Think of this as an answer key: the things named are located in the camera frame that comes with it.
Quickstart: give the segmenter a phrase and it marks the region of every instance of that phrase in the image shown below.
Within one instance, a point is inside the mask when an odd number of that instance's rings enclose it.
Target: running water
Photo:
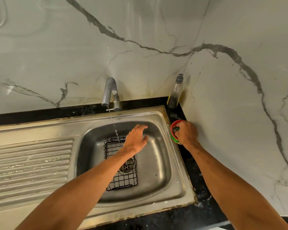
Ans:
[[[113,121],[113,119],[112,119],[112,115],[111,115],[111,112],[110,112],[109,106],[107,106],[107,107],[108,107],[108,112],[110,113],[110,117],[111,117],[111,120],[112,120],[112,123],[113,123],[114,131],[115,131],[116,136],[117,136],[117,138],[118,138],[119,135],[117,134],[117,130],[116,130],[116,128],[115,128],[114,121]]]

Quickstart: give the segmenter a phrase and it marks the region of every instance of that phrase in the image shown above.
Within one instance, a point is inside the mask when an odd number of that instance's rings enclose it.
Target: plastic bottle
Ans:
[[[183,91],[183,74],[179,74],[177,77],[176,77],[176,82],[175,82],[175,85],[173,86],[170,94],[169,94],[169,98],[167,100],[167,107],[170,108],[170,109],[174,109],[177,107],[178,105],[178,102],[179,102],[179,98],[180,98],[180,95]]]

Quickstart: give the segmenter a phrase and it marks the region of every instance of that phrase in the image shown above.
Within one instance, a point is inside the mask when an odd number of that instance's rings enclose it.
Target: bottle cap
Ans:
[[[183,74],[179,74],[177,77],[176,77],[176,83],[177,84],[181,84],[183,82]]]

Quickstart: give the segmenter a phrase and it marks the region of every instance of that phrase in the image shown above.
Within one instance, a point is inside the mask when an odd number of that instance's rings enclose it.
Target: forearm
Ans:
[[[288,229],[285,221],[254,187],[222,165],[199,143],[187,147],[212,196],[237,230]]]
[[[77,229],[120,166],[129,158],[130,152],[122,148],[98,166],[66,183],[34,209],[16,230]]]

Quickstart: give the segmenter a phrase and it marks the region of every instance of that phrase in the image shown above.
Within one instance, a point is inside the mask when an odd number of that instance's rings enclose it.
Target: chrome faucet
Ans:
[[[113,77],[109,77],[106,81],[103,102],[101,103],[102,106],[109,106],[111,93],[113,94],[114,105],[113,105],[113,109],[110,109],[110,110],[120,111],[121,108],[119,105],[119,94],[117,93],[116,81]]]

